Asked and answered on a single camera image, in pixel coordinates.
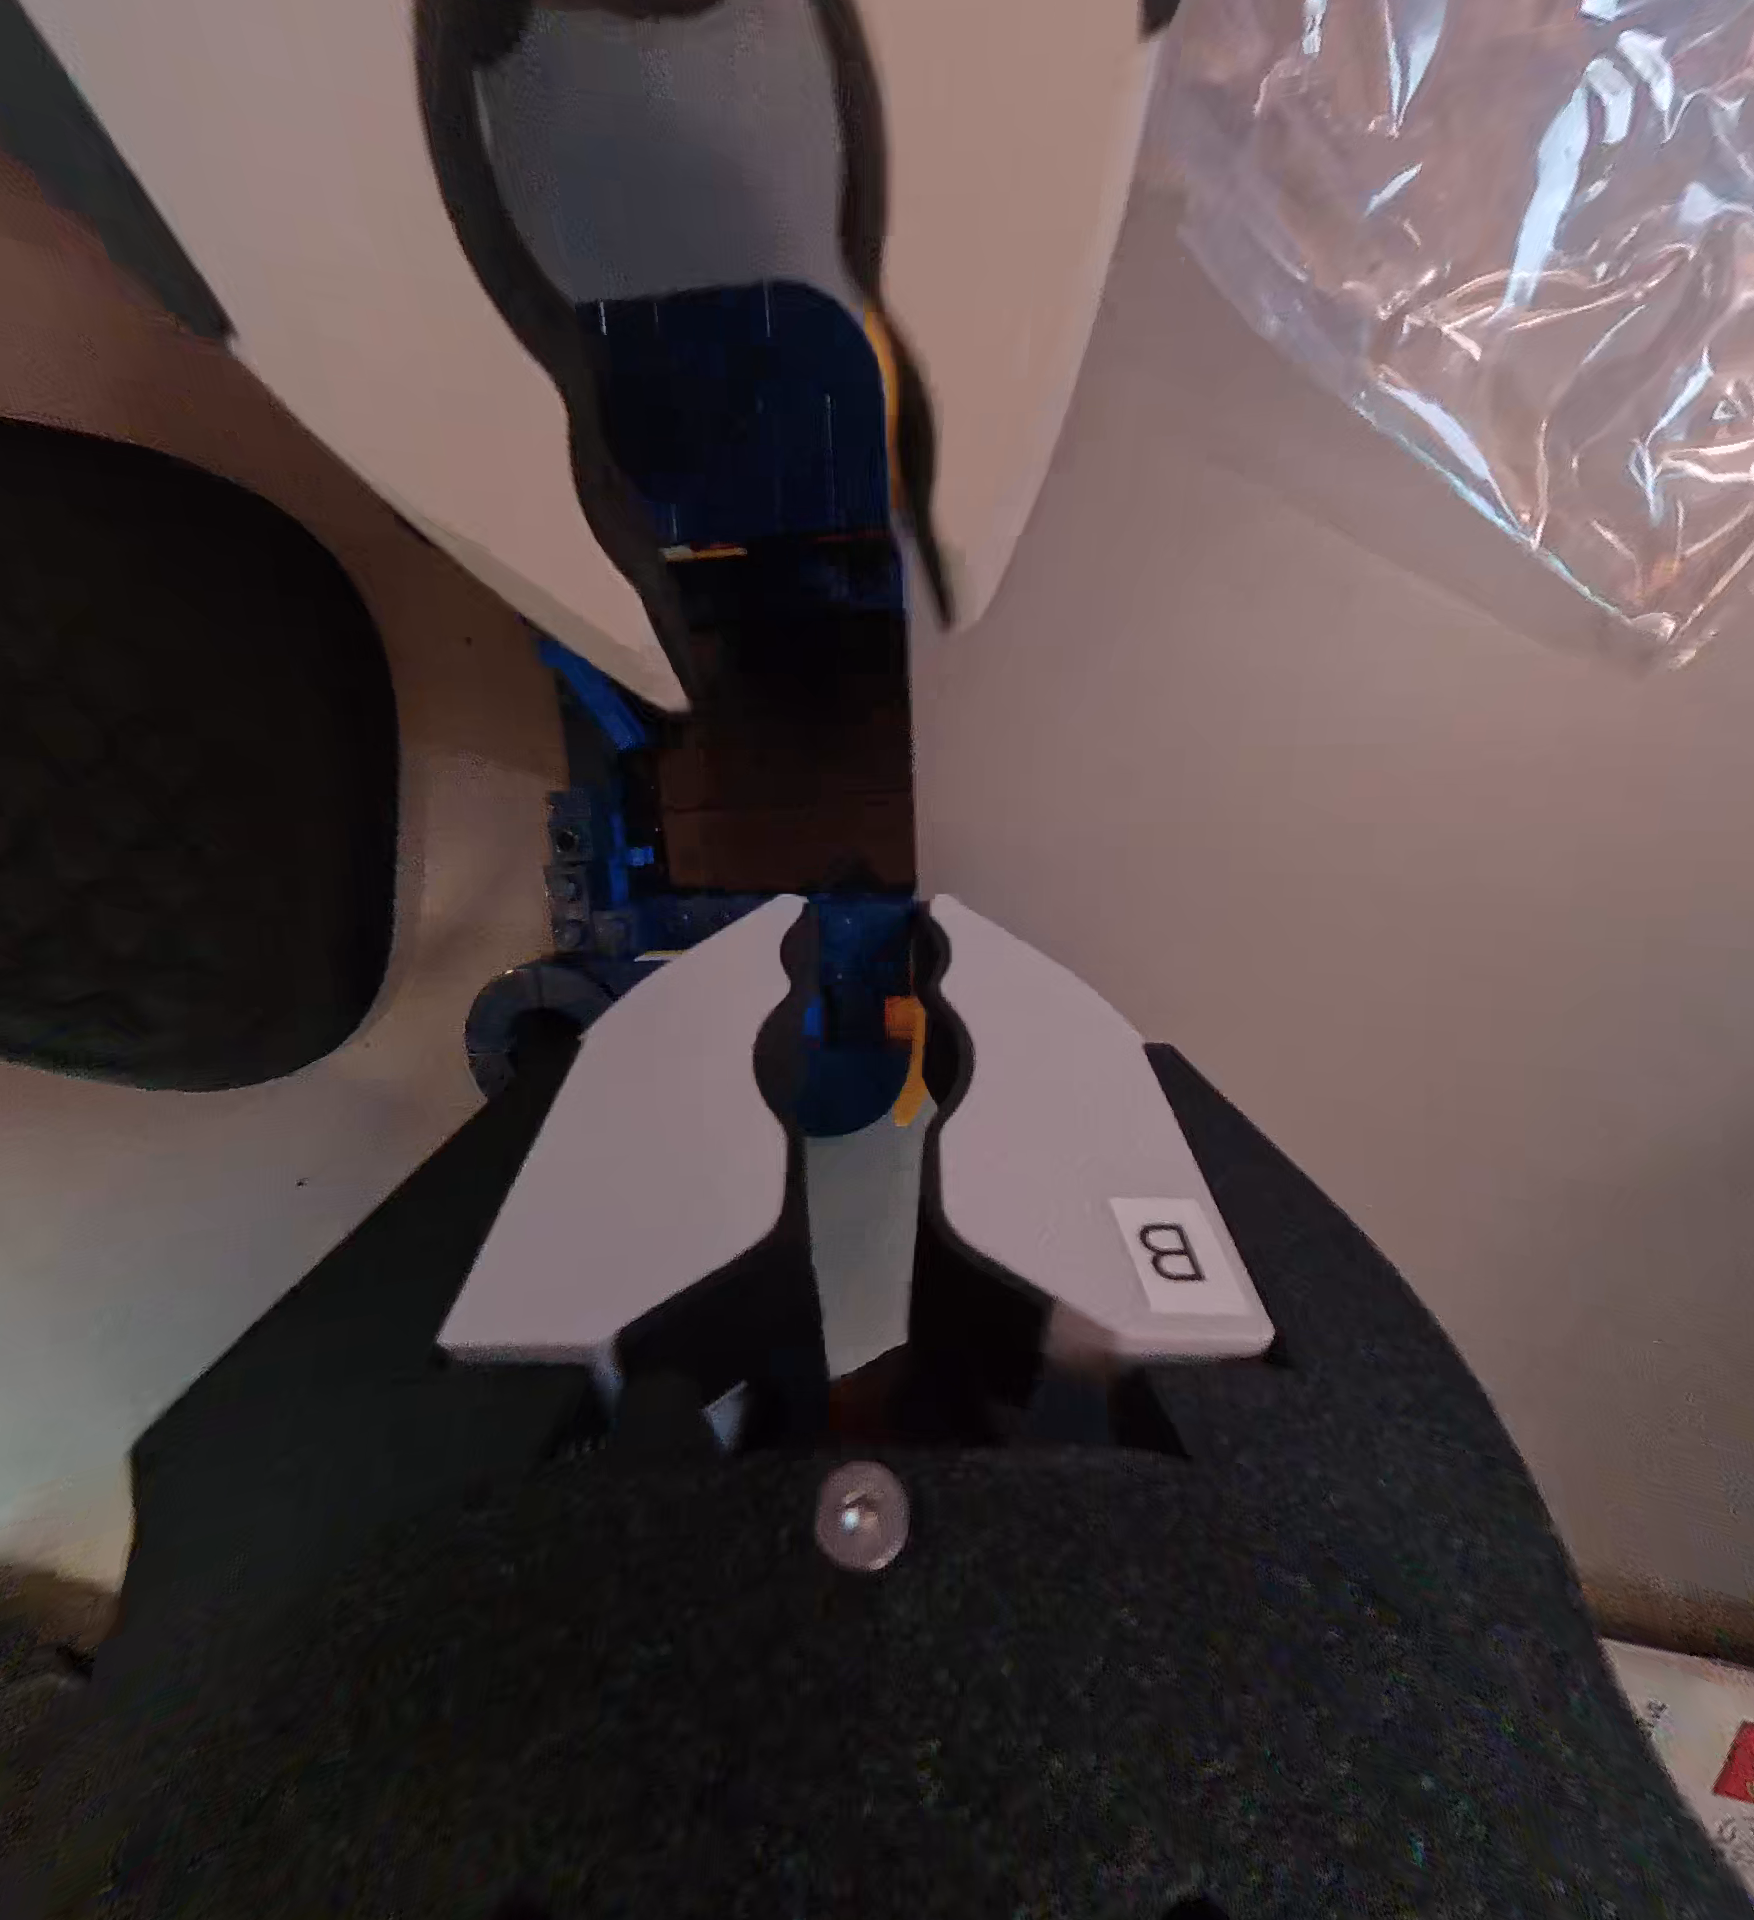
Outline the dark blue toy brick model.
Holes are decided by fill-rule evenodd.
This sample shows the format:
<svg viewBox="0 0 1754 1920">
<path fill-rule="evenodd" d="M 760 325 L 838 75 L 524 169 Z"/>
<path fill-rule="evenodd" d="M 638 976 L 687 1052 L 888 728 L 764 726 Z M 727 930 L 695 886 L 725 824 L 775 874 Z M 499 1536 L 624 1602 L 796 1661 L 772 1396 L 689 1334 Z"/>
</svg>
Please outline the dark blue toy brick model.
<svg viewBox="0 0 1754 1920">
<path fill-rule="evenodd" d="M 772 895 L 817 916 L 795 1118 L 814 1140 L 896 1111 L 914 1009 L 914 728 L 892 438 L 876 321 L 796 283 L 586 308 L 611 450 L 689 628 L 694 706 L 665 713 L 551 636 L 564 722 L 546 798 L 553 953 L 465 1029 L 495 1098 L 528 1020 L 594 1020 Z"/>
</svg>

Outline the white instruction booklet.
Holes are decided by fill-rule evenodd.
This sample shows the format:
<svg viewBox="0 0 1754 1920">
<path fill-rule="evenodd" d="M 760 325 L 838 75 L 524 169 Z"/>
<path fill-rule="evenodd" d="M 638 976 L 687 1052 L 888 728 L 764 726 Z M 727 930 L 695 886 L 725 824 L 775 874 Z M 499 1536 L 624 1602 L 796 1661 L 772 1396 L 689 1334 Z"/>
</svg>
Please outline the white instruction booklet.
<svg viewBox="0 0 1754 1920">
<path fill-rule="evenodd" d="M 1754 1900 L 1754 1667 L 1605 1639 L 1646 1739 Z"/>
</svg>

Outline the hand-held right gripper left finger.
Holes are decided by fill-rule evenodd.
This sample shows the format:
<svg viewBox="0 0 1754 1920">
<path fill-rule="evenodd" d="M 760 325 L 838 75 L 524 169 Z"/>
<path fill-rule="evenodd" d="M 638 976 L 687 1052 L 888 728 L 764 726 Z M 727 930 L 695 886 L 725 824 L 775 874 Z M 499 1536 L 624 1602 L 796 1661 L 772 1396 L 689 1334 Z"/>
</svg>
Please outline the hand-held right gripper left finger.
<svg viewBox="0 0 1754 1920">
<path fill-rule="evenodd" d="M 784 948 L 810 960 L 814 932 L 775 895 L 586 1031 L 442 1324 L 448 1355 L 578 1365 L 611 1400 L 669 1375 L 700 1404 L 745 1384 L 762 1412 L 828 1408 L 786 1119 L 803 1005 Z"/>
</svg>

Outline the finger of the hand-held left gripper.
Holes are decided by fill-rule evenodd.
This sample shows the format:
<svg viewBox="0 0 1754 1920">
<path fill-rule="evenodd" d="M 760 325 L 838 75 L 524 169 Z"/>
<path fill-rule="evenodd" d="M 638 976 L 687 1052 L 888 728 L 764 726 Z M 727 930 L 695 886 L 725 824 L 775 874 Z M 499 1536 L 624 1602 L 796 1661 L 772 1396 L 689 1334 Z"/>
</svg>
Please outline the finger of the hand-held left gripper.
<svg viewBox="0 0 1754 1920">
<path fill-rule="evenodd" d="M 1004 582 L 1105 297 L 1170 4 L 830 2 L 839 248 L 945 629 Z"/>
<path fill-rule="evenodd" d="M 510 218 L 481 77 L 528 4 L 22 7 L 274 397 L 638 698 L 695 668 L 598 352 Z"/>
</svg>

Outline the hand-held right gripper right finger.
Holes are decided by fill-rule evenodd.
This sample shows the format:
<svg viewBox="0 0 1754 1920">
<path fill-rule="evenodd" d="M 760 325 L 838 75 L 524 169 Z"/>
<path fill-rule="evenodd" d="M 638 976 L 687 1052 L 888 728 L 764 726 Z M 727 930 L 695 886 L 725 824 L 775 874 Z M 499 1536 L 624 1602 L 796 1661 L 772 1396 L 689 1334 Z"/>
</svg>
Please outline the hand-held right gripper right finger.
<svg viewBox="0 0 1754 1920">
<path fill-rule="evenodd" d="M 991 1412 L 1046 1378 L 1261 1362 L 1275 1323 L 1132 1022 L 952 895 L 919 916 L 907 1349 Z"/>
</svg>

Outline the large clear plastic bag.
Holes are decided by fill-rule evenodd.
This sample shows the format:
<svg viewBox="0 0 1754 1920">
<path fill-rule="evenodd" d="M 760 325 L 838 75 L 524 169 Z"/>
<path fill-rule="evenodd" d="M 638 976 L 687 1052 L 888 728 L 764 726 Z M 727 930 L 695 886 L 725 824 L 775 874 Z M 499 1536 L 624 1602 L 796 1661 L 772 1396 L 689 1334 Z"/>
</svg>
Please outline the large clear plastic bag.
<svg viewBox="0 0 1754 1920">
<path fill-rule="evenodd" d="M 1754 2 L 1183 4 L 1146 152 L 1237 312 L 1597 648 L 1754 601 Z"/>
</svg>

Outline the black wrist rest cushion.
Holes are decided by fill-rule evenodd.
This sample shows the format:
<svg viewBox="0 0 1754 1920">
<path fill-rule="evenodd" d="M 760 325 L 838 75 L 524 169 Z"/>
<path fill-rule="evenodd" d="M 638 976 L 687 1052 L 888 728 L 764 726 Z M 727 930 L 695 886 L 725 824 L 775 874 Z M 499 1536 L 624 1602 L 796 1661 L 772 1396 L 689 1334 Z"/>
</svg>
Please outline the black wrist rest cushion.
<svg viewBox="0 0 1754 1920">
<path fill-rule="evenodd" d="M 399 719 L 375 620 L 281 506 L 0 418 L 0 1061 L 232 1091 L 386 980 Z"/>
</svg>

